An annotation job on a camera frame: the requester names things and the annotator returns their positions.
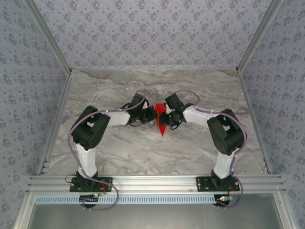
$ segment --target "black mounting plate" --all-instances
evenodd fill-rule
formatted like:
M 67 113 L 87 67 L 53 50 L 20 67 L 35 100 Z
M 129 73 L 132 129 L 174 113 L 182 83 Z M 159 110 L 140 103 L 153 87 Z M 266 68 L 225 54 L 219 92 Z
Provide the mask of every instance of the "black mounting plate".
M 215 187 L 215 185 L 212 183 L 212 177 L 196 177 L 196 183 L 197 183 L 198 192 L 216 192 L 216 191 L 232 192 L 232 190 L 229 189 L 230 186 L 234 188 L 235 191 L 240 190 L 238 180 L 233 177 L 226 178 L 226 185 L 224 186 L 223 189 L 219 189 Z
M 113 181 L 112 177 L 97 177 L 96 180 L 104 181 L 107 183 L 111 183 Z M 105 192 L 111 192 L 111 186 L 104 185 Z M 73 177 L 70 185 L 70 192 L 95 192 L 101 193 L 104 192 L 103 185 L 101 183 L 97 183 L 92 190 L 88 190 L 88 186 L 84 185 L 78 177 Z

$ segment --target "red triangular object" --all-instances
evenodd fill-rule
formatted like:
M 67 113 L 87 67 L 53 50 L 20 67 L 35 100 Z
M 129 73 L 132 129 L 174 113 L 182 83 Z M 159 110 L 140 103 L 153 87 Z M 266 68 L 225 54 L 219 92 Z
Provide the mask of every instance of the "red triangular object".
M 156 108 L 155 110 L 158 112 L 158 116 L 160 116 L 162 114 L 162 112 L 166 112 L 166 107 L 164 106 L 164 104 L 156 104 Z M 162 136 L 164 135 L 166 126 L 165 125 L 159 125 L 159 118 L 156 118 L 157 121 L 157 125 L 160 129 L 160 132 L 162 134 Z

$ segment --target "marble floor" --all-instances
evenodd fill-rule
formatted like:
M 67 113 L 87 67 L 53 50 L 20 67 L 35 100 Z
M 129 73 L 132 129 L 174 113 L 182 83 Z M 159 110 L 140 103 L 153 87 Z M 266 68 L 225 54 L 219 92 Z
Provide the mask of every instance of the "marble floor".
M 77 70 L 72 71 L 69 98 L 59 135 L 53 148 L 49 174 L 74 174 L 77 164 L 67 145 L 67 134 L 88 105 L 116 109 L 130 102 L 138 89 L 149 102 L 163 103 L 180 89 L 196 92 L 199 107 L 215 111 L 232 109 L 245 126 L 248 144 L 234 166 L 237 174 L 264 173 L 263 156 L 255 135 L 236 70 Z M 191 94 L 179 94 L 194 102 Z M 155 121 L 140 127 L 108 127 L 97 147 L 99 174 L 210 174 L 217 159 L 210 132 L 182 123 L 161 136 Z

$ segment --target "blue floral wallpaper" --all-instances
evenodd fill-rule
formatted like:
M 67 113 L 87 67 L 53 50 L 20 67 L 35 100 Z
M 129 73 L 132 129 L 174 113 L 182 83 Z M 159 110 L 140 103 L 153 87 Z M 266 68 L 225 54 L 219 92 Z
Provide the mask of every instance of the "blue floral wallpaper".
M 270 0 L 35 0 L 71 68 L 237 66 Z
M 305 228 L 305 1 L 284 0 L 243 78 L 275 173 Z
M 22 0 L 0 3 L 0 228 L 37 173 L 66 76 Z

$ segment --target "purple cable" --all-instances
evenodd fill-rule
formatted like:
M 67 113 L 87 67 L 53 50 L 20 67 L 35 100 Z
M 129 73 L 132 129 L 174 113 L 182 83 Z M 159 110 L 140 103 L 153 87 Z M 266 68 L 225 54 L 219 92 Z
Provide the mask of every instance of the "purple cable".
M 138 90 L 138 91 L 136 91 L 136 94 L 137 94 L 138 92 L 142 92 L 142 93 L 144 94 L 144 97 L 143 97 L 143 99 L 142 99 L 138 104 L 136 104 L 135 106 L 132 106 L 132 107 L 129 107 L 129 108 L 126 108 L 126 109 L 119 109 L 119 110 L 100 110 L 100 111 L 93 112 L 93 113 L 91 113 L 91 114 L 89 114 L 89 115 L 86 115 L 84 118 L 82 118 L 80 121 L 78 121 L 78 122 L 71 128 L 70 132 L 68 133 L 68 139 L 67 139 L 67 140 L 68 140 L 68 146 L 69 146 L 69 148 L 70 148 L 70 150 L 71 150 L 71 153 L 73 154 L 73 156 L 74 156 L 74 158 L 75 158 L 77 164 L 78 164 L 79 167 L 81 168 L 82 173 L 85 175 L 85 177 L 87 177 L 89 180 L 92 180 L 92 181 L 94 181 L 94 182 L 97 182 L 97 183 L 101 183 L 101 184 L 105 184 L 105 185 L 111 186 L 112 188 L 114 188 L 114 190 L 116 191 L 116 195 L 117 195 L 117 196 L 116 196 L 115 202 L 114 202 L 112 205 L 110 205 L 109 207 L 106 207 L 106 208 L 85 208 L 85 207 L 84 207 L 84 203 L 83 203 L 82 206 L 83 206 L 84 210 L 85 210 L 85 209 L 89 209 L 90 211 L 105 211 L 105 210 L 112 209 L 112 208 L 116 205 L 116 203 L 118 202 L 118 200 L 119 200 L 119 191 L 118 191 L 118 189 L 117 189 L 113 184 L 107 183 L 107 182 L 104 182 L 104 181 L 100 181 L 100 180 L 97 180 L 97 179 L 94 179 L 94 178 L 88 176 L 88 175 L 85 173 L 84 169 L 82 168 L 82 165 L 81 165 L 80 160 L 78 159 L 76 153 L 74 152 L 74 150 L 73 150 L 73 148 L 72 148 L 72 146 L 71 146 L 71 143 L 70 143 L 71 135 L 72 135 L 73 131 L 74 131 L 83 121 L 85 121 L 87 118 L 90 118 L 91 116 L 94 116 L 94 115 L 99 114 L 99 113 L 128 111 L 128 110 L 131 110 L 131 109 L 136 108 L 137 106 L 139 106 L 139 105 L 146 99 L 146 93 L 145 93 L 143 90 Z
M 231 164 L 230 164 L 230 175 L 231 175 L 231 177 L 235 178 L 235 179 L 238 181 L 238 183 L 240 184 L 240 189 L 241 189 L 240 198 L 239 198 L 238 201 L 237 201 L 236 203 L 234 203 L 232 206 L 226 206 L 224 203 L 222 203 L 222 202 L 220 202 L 220 201 L 217 201 L 217 203 L 223 205 L 225 208 L 234 208 L 234 207 L 236 207 L 236 206 L 240 203 L 240 200 L 242 199 L 242 196 L 243 196 L 243 194 L 244 194 L 244 189 L 243 189 L 242 182 L 240 181 L 240 179 L 239 179 L 237 176 L 234 176 L 234 175 L 233 175 L 233 165 L 234 165 L 234 163 L 235 163 L 235 160 L 236 160 L 237 155 L 244 149 L 244 147 L 245 147 L 246 144 L 247 144 L 248 138 L 247 138 L 246 131 L 245 131 L 244 127 L 240 124 L 240 122 L 239 122 L 237 119 L 235 119 L 234 117 L 232 117 L 231 115 L 229 115 L 229 114 L 225 114 L 225 113 L 217 112 L 217 111 L 205 111 L 205 110 L 200 110 L 200 108 L 196 107 L 197 104 L 200 102 L 200 97 L 199 97 L 195 92 L 192 92 L 192 91 L 190 91 L 190 90 L 179 90 L 179 91 L 176 91 L 175 94 L 176 94 L 176 93 L 179 93 L 179 92 L 189 92 L 189 93 L 191 93 L 191 94 L 193 94 L 193 95 L 195 95 L 195 96 L 197 97 L 198 101 L 194 104 L 196 111 L 199 111 L 199 112 L 202 112 L 202 113 L 205 113 L 205 114 L 223 115 L 223 116 L 225 116 L 225 117 L 227 117 L 227 118 L 230 118 L 232 121 L 234 121 L 234 122 L 238 125 L 238 127 L 241 129 L 241 131 L 242 131 L 242 133 L 243 133 L 243 136 L 244 136 L 244 143 L 243 143 L 243 145 L 234 153 L 232 162 L 231 162 Z

